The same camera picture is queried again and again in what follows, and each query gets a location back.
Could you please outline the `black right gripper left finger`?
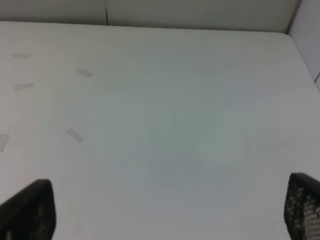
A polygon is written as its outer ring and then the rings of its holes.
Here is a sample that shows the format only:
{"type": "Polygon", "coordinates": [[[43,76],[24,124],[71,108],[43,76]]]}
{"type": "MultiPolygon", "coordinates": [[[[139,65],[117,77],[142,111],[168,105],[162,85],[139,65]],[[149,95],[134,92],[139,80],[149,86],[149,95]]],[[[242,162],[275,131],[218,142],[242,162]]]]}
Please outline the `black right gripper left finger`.
{"type": "Polygon", "coordinates": [[[57,224],[50,180],[37,179],[0,205],[2,240],[51,240],[57,224]]]}

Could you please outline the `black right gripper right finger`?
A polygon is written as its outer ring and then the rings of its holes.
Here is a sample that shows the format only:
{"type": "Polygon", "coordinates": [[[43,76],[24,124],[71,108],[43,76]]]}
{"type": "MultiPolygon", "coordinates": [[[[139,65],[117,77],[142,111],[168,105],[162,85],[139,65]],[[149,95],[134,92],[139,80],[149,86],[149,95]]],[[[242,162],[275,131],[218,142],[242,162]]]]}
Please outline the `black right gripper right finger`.
{"type": "Polygon", "coordinates": [[[302,172],[291,173],[283,214],[292,240],[318,240],[320,238],[320,182],[302,172]]]}

